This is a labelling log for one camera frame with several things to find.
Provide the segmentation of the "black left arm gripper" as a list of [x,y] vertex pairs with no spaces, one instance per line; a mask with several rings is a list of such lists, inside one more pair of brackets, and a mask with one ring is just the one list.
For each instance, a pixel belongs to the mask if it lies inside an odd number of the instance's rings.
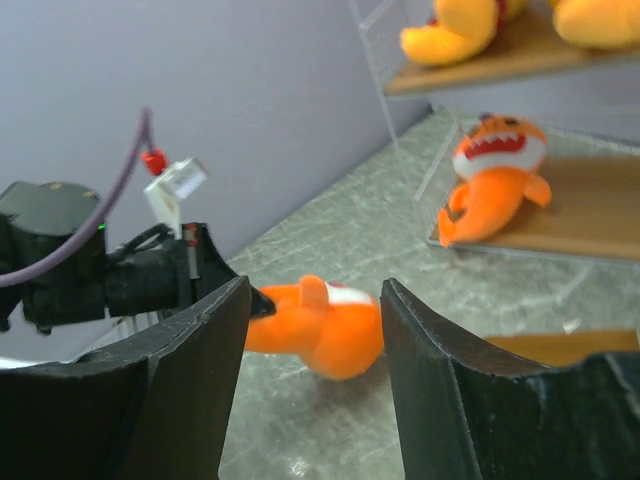
[[3,478],[218,477],[249,314],[276,305],[228,282],[237,273],[206,224],[181,228],[158,224],[110,254],[104,288],[113,317],[186,310],[79,362],[2,372]]

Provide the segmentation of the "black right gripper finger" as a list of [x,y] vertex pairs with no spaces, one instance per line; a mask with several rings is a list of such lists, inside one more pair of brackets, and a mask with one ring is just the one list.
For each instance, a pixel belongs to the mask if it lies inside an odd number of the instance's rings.
[[494,346],[396,279],[386,357],[408,479],[635,479],[639,356],[551,367]]

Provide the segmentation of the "orange goldfish plush toy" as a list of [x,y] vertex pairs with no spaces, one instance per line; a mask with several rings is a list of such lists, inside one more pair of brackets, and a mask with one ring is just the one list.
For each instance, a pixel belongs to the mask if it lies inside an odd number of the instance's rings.
[[249,322],[247,352],[295,355],[320,376],[343,381],[365,373],[384,350],[380,304],[366,291],[304,275],[260,292],[275,312]]

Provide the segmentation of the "orange shark plush toy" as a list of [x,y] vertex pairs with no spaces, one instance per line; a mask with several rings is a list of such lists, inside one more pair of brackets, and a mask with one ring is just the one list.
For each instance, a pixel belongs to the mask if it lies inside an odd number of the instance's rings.
[[546,154],[547,137],[537,124],[512,115],[482,115],[452,156],[460,183],[438,214],[440,245],[491,237],[525,200],[548,206],[551,186],[540,175]]

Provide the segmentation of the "yellow frog plush polka dress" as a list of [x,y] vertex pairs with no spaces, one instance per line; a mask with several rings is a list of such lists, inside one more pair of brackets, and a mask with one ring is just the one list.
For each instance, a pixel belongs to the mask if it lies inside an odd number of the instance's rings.
[[401,31],[406,57],[429,67],[452,65],[482,53],[506,23],[521,15],[528,1],[437,0],[423,26]]

